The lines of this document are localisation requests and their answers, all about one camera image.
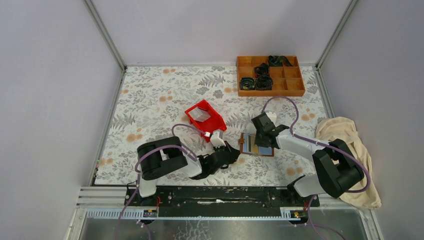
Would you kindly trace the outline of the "orange card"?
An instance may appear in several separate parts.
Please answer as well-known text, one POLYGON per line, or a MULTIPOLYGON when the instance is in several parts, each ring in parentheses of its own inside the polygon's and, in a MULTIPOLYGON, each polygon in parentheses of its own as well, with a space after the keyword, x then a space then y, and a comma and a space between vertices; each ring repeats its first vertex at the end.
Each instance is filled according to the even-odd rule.
POLYGON ((244 134, 243 139, 243 152, 246 154, 257 154, 258 148, 255 144, 256 136, 251 134, 244 134))

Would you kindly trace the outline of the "brown leather card holder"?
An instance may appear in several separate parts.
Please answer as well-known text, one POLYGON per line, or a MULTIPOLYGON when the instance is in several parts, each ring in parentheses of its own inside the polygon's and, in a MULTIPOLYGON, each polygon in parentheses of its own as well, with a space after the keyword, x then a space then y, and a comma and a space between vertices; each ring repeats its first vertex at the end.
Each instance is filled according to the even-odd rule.
POLYGON ((262 147, 255 144, 256 136, 254 134, 242 132, 238 140, 239 151, 242 154, 252 156, 273 157, 274 149, 271 147, 262 147))

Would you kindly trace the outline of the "red plastic bin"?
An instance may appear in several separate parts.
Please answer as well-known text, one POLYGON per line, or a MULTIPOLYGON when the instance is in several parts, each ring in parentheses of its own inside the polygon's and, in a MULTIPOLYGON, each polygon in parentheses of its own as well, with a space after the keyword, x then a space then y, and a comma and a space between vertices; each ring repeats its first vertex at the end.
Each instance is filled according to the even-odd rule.
POLYGON ((196 129, 199 129, 203 132, 212 133, 215 130, 222 130, 223 132, 225 132, 227 130, 227 125, 225 124, 223 117, 205 99, 191 106, 190 108, 185 110, 184 113, 187 115, 189 123, 192 124, 196 129), (191 111, 195 107, 199 107, 201 109, 206 110, 211 117, 204 122, 194 121, 189 116, 189 111, 191 111))

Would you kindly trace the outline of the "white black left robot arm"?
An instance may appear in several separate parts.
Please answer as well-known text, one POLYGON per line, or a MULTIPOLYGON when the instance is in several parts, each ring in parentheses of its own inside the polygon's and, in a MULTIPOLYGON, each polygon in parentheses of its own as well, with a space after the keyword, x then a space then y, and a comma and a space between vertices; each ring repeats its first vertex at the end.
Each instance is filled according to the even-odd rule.
POLYGON ((212 154, 189 155, 177 136, 144 143, 137 149, 137 162, 134 166, 138 174, 136 199, 144 206, 152 204, 157 191, 159 178, 182 171, 192 180, 202 180, 234 164, 241 151, 227 141, 213 148, 212 154))

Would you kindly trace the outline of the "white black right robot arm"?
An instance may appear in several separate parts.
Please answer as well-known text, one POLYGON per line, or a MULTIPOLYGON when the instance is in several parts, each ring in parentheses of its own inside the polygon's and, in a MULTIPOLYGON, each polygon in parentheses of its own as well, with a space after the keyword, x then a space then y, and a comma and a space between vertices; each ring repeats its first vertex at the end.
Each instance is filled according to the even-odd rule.
POLYGON ((316 173, 301 176, 287 185, 287 201, 301 205, 309 196, 328 194, 339 198, 364 179, 366 173, 341 139, 319 141, 298 135, 290 127, 275 125, 263 112, 252 118, 259 147, 286 150, 310 160, 316 173))

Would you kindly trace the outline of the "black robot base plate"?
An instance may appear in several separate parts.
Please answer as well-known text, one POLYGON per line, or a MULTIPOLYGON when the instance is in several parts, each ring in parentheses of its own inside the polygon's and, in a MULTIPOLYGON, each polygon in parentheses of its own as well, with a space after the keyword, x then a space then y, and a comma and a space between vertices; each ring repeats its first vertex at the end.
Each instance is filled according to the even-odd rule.
POLYGON ((125 204, 152 207, 159 217, 282 217, 282 210, 319 207, 318 197, 299 197, 285 187, 159 186, 142 197, 127 188, 125 204))

